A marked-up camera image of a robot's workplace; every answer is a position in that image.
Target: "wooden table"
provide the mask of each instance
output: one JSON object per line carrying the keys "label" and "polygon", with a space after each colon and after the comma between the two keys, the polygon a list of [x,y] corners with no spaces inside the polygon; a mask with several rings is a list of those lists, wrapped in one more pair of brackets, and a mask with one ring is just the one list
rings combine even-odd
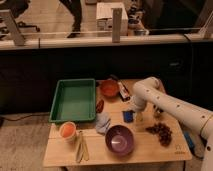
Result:
{"label": "wooden table", "polygon": [[[136,80],[123,80],[122,82],[132,92],[131,88]],[[111,117],[111,125],[121,124],[130,128],[134,134],[135,147],[132,153],[124,157],[117,157],[112,154],[105,145],[105,137],[96,133],[94,123],[78,124],[77,129],[83,130],[90,159],[81,163],[75,162],[75,145],[68,144],[59,136],[58,127],[51,125],[46,153],[44,156],[44,167],[52,166],[76,166],[76,165],[103,165],[103,164],[126,164],[145,162],[166,162],[190,160],[192,158],[187,143],[182,134],[178,121],[171,115],[163,112],[159,119],[153,117],[153,104],[148,103],[147,108],[142,113],[141,123],[125,123],[122,111],[129,109],[129,102],[122,102],[120,97],[106,99],[99,93],[97,88],[97,101],[104,99],[104,112],[108,112]],[[166,123],[172,130],[172,142],[168,147],[161,146],[157,135],[148,133],[145,128],[153,126],[156,122]]]}

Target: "table leg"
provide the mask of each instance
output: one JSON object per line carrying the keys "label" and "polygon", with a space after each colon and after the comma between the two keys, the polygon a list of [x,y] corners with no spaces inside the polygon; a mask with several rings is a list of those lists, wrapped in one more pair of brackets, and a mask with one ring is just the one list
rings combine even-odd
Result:
{"label": "table leg", "polygon": [[60,168],[61,168],[61,171],[68,171],[68,169],[65,166],[60,167]]}

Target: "chair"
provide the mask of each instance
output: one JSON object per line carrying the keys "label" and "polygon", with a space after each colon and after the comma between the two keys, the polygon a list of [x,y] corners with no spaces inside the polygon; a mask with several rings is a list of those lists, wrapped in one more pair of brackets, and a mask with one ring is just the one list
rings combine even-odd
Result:
{"label": "chair", "polygon": [[[24,11],[28,9],[29,3],[30,0],[0,0],[0,10],[10,9],[14,18],[18,18],[20,14],[24,13]],[[40,28],[38,26],[26,24],[23,21],[17,22],[17,26],[19,28],[35,28],[37,32],[40,32]],[[9,33],[9,30],[7,29],[6,26],[0,27],[0,33],[4,34],[0,36],[0,39],[2,39],[5,36],[5,34]]]}

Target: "towel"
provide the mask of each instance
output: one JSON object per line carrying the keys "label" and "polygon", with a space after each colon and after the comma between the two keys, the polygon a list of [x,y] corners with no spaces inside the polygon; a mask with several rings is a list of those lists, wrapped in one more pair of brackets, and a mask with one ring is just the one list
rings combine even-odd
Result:
{"label": "towel", "polygon": [[108,113],[103,112],[103,113],[97,113],[97,117],[96,117],[96,125],[95,125],[95,129],[97,131],[97,133],[100,134],[106,134],[109,125],[110,125],[110,117],[108,115]]}

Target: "orange cup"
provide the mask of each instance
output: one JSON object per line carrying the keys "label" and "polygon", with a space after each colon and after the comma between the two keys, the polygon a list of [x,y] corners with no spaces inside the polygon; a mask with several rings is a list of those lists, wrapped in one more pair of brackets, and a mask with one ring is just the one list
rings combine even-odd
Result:
{"label": "orange cup", "polygon": [[60,136],[67,142],[73,142],[76,139],[76,125],[74,122],[65,122],[60,126]]}

